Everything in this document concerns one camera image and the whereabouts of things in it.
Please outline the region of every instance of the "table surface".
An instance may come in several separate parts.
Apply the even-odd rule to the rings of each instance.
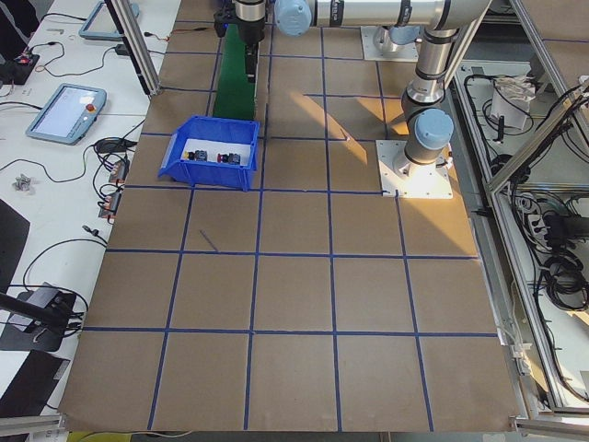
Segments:
[[[179,0],[135,0],[141,9],[138,18],[143,30],[166,36],[174,23]],[[95,0],[55,0],[50,12],[85,17],[96,4]],[[60,41],[65,48],[65,57],[50,65],[55,73],[82,72],[100,65],[100,57],[113,42],[86,41],[78,37],[81,22],[65,17],[46,17],[31,39],[30,45],[47,41]],[[167,43],[147,39],[147,46],[163,52]],[[41,56],[40,64],[51,59],[57,46],[41,47],[35,50]],[[162,55],[153,54],[156,69],[161,67]],[[56,180],[73,178],[83,171],[82,154],[86,146],[109,136],[123,136],[140,123],[147,112],[149,100],[144,95],[133,71],[129,58],[119,57],[110,52],[105,66],[93,74],[53,78],[46,72],[33,72],[25,86],[14,87],[10,95],[0,101],[19,100],[43,105],[61,83],[74,83],[107,90],[108,101],[104,111],[91,126],[86,136],[75,145],[61,145],[25,136],[25,130],[32,122],[36,111],[24,107],[0,107],[0,167],[16,158],[39,161]],[[0,95],[10,90],[9,85],[0,89]],[[136,140],[139,131],[131,134]],[[98,160],[92,149],[88,150],[87,173],[80,180],[67,183],[52,183],[42,169],[19,162],[0,171],[0,198],[25,216],[30,222],[29,238],[17,268],[13,284],[21,284],[22,274],[29,263],[46,247],[70,238],[90,238],[81,228],[89,225],[97,228],[104,238],[110,235],[111,226],[98,218],[97,196],[92,189],[92,175],[98,167]],[[21,173],[33,179],[32,192],[16,192],[12,188],[15,177]],[[98,185],[108,181],[108,173],[102,169],[96,179]],[[58,247],[36,264],[29,274],[28,284],[49,282],[76,290],[88,301],[92,297],[98,269],[104,249],[89,242],[75,242]],[[11,287],[9,295],[15,296],[21,287]],[[83,309],[80,301],[76,308]],[[7,313],[0,311],[0,321],[7,319]],[[78,340],[63,341],[56,355],[72,359]],[[0,353],[0,394],[24,361],[27,352]],[[49,404],[60,402],[67,376],[63,377],[49,400]],[[54,413],[46,408],[44,413]]]
[[[184,0],[176,26],[214,3]],[[220,59],[210,29],[172,37],[174,89],[150,104],[68,428],[507,430],[513,385],[456,175],[449,201],[380,191],[375,140],[406,133],[391,124],[414,65],[365,62],[359,29],[266,35],[249,192],[156,177],[172,132],[211,114]]]

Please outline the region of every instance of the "brown tiled table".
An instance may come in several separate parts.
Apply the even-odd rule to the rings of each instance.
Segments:
[[[176,28],[213,3],[185,0]],[[452,201],[380,194],[375,139],[406,131],[388,126],[414,66],[363,61],[358,29],[267,35],[250,192],[156,177],[171,132],[211,113],[220,57],[210,29],[172,36],[173,89],[137,146],[68,427],[508,429],[514,393],[456,177]]]

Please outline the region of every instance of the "small object in bin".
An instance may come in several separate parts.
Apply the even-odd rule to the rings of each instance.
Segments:
[[[217,163],[237,164],[241,161],[239,154],[219,154],[217,155]]]
[[[206,161],[207,160],[207,153],[206,150],[197,150],[194,152],[194,159],[196,161]]]

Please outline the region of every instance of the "black stand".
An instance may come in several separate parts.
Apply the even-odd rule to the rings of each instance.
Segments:
[[[20,301],[27,301],[33,292],[23,292],[17,297]],[[68,308],[73,308],[75,295],[72,293],[60,293],[62,303]],[[36,327],[32,332],[23,332],[13,325],[5,325],[2,335],[0,335],[0,350],[12,351],[30,351],[41,350],[44,352],[56,352],[62,344],[64,333],[69,332],[66,327],[69,322],[68,317],[64,317],[63,325],[45,329]]]

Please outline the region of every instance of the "tablet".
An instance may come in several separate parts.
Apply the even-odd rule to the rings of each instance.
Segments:
[[[131,3],[131,10],[135,17],[139,16],[139,6],[136,3]],[[78,35],[88,40],[121,40],[121,34],[117,31],[109,9],[104,2],[98,2],[92,9],[82,28],[78,31]]]
[[[103,89],[60,85],[26,131],[40,140],[72,145],[82,138],[104,107]]]

